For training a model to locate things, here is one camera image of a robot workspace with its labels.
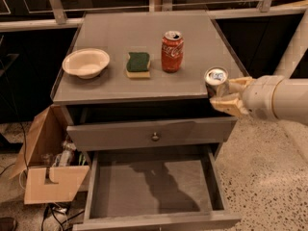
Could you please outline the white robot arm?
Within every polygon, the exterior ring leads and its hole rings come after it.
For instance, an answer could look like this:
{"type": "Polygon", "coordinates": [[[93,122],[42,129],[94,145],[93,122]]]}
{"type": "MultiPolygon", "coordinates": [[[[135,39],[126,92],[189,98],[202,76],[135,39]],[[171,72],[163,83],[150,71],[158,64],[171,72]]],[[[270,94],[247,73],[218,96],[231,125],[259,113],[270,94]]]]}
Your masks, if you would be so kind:
{"type": "Polygon", "coordinates": [[[292,79],[308,48],[308,13],[304,13],[273,75],[241,77],[218,86],[210,98],[214,109],[231,116],[308,124],[308,79],[292,79]]]}

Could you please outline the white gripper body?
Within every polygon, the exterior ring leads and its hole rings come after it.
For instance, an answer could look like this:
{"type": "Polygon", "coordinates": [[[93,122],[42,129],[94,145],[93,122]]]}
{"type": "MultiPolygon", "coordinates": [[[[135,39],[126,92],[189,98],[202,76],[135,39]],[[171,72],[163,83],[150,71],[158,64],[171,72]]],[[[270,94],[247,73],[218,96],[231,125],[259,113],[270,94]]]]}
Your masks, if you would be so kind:
{"type": "Polygon", "coordinates": [[[244,107],[253,118],[276,121],[273,109],[273,97],[276,88],[284,80],[283,76],[266,75],[254,79],[242,95],[244,107]]]}

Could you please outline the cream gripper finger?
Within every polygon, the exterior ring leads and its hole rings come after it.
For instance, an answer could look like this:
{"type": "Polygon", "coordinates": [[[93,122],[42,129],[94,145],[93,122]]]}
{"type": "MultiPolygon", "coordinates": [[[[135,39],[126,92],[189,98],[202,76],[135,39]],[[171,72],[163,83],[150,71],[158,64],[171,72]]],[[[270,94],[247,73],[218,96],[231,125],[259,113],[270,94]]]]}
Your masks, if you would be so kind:
{"type": "Polygon", "coordinates": [[[222,97],[214,96],[210,103],[217,111],[229,114],[231,116],[247,116],[248,109],[244,106],[241,96],[238,93],[224,95],[222,97]]]}
{"type": "Polygon", "coordinates": [[[229,92],[230,93],[241,93],[251,83],[255,81],[252,77],[241,77],[229,80],[229,92]]]}

